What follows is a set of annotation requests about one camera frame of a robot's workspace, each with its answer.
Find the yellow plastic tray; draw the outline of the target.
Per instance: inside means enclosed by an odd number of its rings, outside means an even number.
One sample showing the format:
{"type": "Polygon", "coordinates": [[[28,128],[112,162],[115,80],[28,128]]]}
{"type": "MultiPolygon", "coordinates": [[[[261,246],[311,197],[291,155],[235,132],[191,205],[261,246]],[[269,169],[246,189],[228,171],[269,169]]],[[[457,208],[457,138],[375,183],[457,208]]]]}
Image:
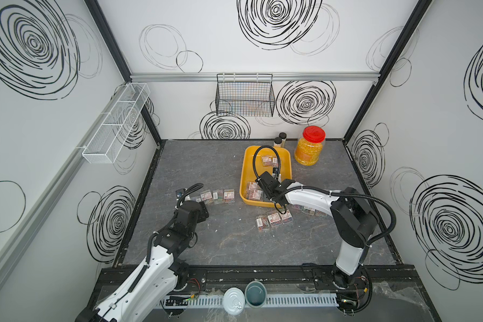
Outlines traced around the yellow plastic tray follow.
{"type": "MultiPolygon", "coordinates": [[[[256,171],[259,175],[267,171],[273,173],[273,168],[271,166],[264,166],[262,157],[271,156],[276,157],[275,153],[270,148],[263,148],[258,153],[256,150],[260,146],[249,146],[244,154],[243,165],[241,168],[241,179],[240,179],[240,197],[245,204],[255,207],[266,207],[273,208],[274,204],[270,201],[255,201],[248,198],[248,188],[249,183],[256,180],[256,175],[254,174],[253,159],[256,155],[256,171]]],[[[292,179],[292,157],[290,152],[285,148],[276,147],[275,150],[278,152],[280,158],[280,178],[281,179],[292,179]]]]}

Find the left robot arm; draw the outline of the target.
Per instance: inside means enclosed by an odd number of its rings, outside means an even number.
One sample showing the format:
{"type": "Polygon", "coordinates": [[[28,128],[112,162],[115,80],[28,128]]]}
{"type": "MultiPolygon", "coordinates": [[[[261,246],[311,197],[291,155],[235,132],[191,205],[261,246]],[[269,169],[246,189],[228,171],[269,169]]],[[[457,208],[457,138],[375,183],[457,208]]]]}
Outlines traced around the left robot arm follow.
{"type": "Polygon", "coordinates": [[[143,321],[166,295],[186,287],[188,265],[178,257],[196,238],[197,224],[209,217],[204,202],[181,201],[172,219],[148,241],[145,259],[95,308],[76,321],[143,321]]]}

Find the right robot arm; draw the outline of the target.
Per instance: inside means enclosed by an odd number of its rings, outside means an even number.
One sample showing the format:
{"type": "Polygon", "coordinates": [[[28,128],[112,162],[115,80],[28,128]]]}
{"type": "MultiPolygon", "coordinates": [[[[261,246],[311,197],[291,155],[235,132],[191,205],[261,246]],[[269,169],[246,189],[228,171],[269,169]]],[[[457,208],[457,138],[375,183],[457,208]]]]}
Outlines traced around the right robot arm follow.
{"type": "Polygon", "coordinates": [[[353,285],[368,249],[382,238],[382,234],[374,233],[380,223],[379,216],[370,205],[375,199],[361,195],[351,187],[343,191],[329,191],[291,179],[280,182],[267,172],[258,174],[256,183],[278,210],[287,205],[300,205],[326,213],[334,219],[342,244],[332,269],[332,279],[338,288],[353,285]]]}

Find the paper clip box table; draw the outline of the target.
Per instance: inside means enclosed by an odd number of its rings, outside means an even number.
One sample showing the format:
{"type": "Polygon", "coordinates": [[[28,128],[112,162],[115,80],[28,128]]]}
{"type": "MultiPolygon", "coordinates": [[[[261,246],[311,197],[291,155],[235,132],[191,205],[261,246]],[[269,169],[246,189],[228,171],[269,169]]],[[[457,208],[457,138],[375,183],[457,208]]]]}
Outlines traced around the paper clip box table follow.
{"type": "Polygon", "coordinates": [[[224,203],[231,204],[235,202],[236,192],[234,189],[224,190],[224,203]]]}
{"type": "Polygon", "coordinates": [[[303,206],[302,207],[302,212],[306,215],[314,216],[316,213],[316,210],[311,207],[303,206]]]}

